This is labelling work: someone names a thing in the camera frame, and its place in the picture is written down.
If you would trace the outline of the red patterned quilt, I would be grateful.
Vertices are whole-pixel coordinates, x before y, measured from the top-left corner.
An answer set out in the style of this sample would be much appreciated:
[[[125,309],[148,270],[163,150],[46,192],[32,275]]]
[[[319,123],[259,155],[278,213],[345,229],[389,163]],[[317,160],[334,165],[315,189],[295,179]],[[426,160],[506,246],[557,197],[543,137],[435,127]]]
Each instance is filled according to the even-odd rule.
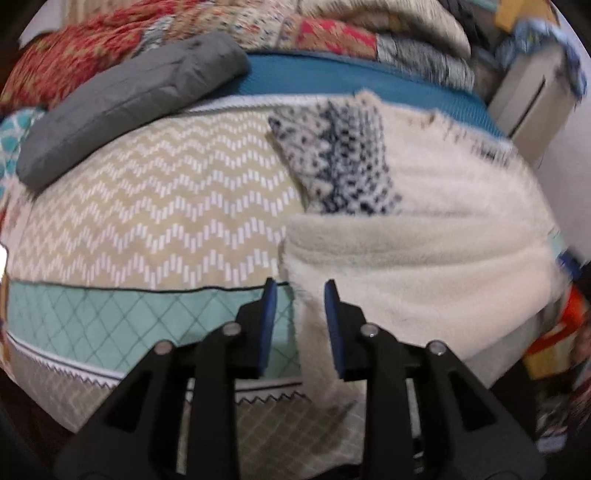
[[[221,31],[246,52],[308,51],[374,60],[376,34],[297,13],[294,1],[140,1],[25,48],[1,91],[4,114],[54,108],[93,76],[168,43]]]

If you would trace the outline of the white fleece spotted garment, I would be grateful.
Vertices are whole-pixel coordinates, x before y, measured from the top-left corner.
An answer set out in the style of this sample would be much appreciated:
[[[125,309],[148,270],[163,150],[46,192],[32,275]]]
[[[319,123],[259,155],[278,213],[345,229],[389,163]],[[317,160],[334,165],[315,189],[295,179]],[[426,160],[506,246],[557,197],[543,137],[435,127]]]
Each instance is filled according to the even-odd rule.
[[[401,342],[440,339],[493,385],[566,289],[558,224],[514,145],[370,91],[280,106],[269,124],[307,200],[287,221],[283,270],[308,398],[365,392],[335,371],[328,281]]]

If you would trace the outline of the teal white lattice pillow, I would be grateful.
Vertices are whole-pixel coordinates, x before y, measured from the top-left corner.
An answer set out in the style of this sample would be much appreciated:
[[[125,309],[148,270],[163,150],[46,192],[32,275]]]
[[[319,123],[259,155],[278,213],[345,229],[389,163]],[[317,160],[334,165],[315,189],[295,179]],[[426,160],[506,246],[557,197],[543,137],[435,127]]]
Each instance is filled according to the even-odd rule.
[[[16,166],[24,140],[32,126],[43,116],[40,108],[24,108],[1,120],[0,177],[1,197],[5,196],[9,181],[16,175]]]

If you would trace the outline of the grey folded quilted blanket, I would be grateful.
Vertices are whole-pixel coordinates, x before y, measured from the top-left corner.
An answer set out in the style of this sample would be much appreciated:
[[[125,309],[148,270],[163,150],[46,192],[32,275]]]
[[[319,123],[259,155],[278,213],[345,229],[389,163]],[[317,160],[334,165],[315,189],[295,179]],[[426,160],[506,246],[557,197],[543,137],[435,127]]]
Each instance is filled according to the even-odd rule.
[[[83,83],[35,122],[16,175],[39,193],[119,136],[197,102],[249,70],[245,51],[223,32],[142,53]]]

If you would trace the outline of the patterned teal beige bedsheet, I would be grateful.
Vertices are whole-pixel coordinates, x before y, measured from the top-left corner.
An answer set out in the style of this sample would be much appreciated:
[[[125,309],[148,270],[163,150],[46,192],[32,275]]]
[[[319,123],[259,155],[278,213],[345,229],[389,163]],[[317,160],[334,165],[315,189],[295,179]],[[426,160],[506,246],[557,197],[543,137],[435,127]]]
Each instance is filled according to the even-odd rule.
[[[11,364],[45,427],[77,429],[154,342],[197,341],[279,271],[301,197],[267,138],[271,107],[367,86],[493,130],[478,100],[377,65],[250,62],[215,107],[100,148],[9,225]]]

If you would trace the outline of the blue grey patterned pillow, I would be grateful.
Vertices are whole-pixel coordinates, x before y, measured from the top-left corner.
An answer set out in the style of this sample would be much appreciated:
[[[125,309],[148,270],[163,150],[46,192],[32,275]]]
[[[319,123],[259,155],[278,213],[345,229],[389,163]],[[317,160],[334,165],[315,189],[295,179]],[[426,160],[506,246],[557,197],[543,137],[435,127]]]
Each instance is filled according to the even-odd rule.
[[[476,76],[469,64],[418,40],[377,36],[377,60],[415,78],[472,92]]]

